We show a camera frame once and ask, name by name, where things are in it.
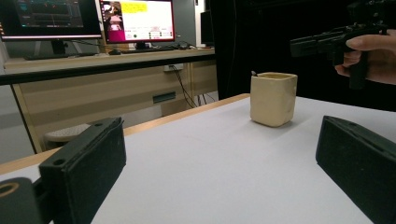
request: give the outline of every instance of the white table surface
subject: white table surface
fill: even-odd
[[[298,97],[292,121],[269,128],[247,98],[127,136],[93,223],[372,223],[317,165],[324,115],[396,142],[396,113]],[[39,177],[35,165],[0,180],[13,176]]]

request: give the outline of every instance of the monitor screen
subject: monitor screen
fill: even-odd
[[[3,41],[101,38],[95,0],[1,0]]]
[[[99,0],[107,44],[175,41],[172,0]]]

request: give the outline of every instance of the wooden table edge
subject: wooden table edge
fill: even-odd
[[[169,116],[166,116],[166,117],[163,117],[160,119],[154,119],[154,120],[151,120],[148,122],[137,124],[135,126],[125,128],[124,135],[127,136],[127,135],[130,135],[133,133],[143,132],[145,130],[163,125],[165,123],[169,123],[174,120],[183,119],[188,116],[204,112],[206,110],[210,110],[210,109],[222,106],[222,105],[227,105],[227,104],[248,98],[249,96],[250,95],[248,93],[243,93],[243,94],[236,95],[236,96],[224,99],[224,100],[220,100],[220,101],[208,104],[208,105],[202,105],[202,106],[195,107],[195,108],[189,109],[189,110],[185,110],[185,111],[182,111],[182,112],[179,112],[179,113],[176,113],[173,115],[169,115]],[[59,150],[59,148],[55,148],[50,151],[45,151],[45,152],[35,154],[33,156],[29,156],[29,157],[15,160],[15,161],[10,161],[10,162],[0,164],[0,175],[6,174],[9,172],[13,172],[13,171],[17,171],[17,170],[20,170],[20,169],[23,169],[25,167],[32,166],[35,164],[39,164],[42,161],[44,161],[46,158],[50,157],[53,153],[55,153],[58,150]]]

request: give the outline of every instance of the desk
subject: desk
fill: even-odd
[[[269,128],[238,97],[126,135],[127,165],[93,223],[372,223],[317,165],[320,125],[334,116],[396,141],[396,113],[297,97],[292,121]],[[37,165],[0,180],[13,176],[36,179]]]
[[[174,72],[190,96],[217,90],[213,49],[172,50],[5,63],[7,76],[36,152],[46,150],[44,134],[139,109],[184,101]],[[157,101],[154,97],[165,99]]]

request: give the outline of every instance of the cup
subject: cup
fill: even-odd
[[[251,77],[250,118],[279,127],[293,118],[297,92],[294,74],[267,72]]]

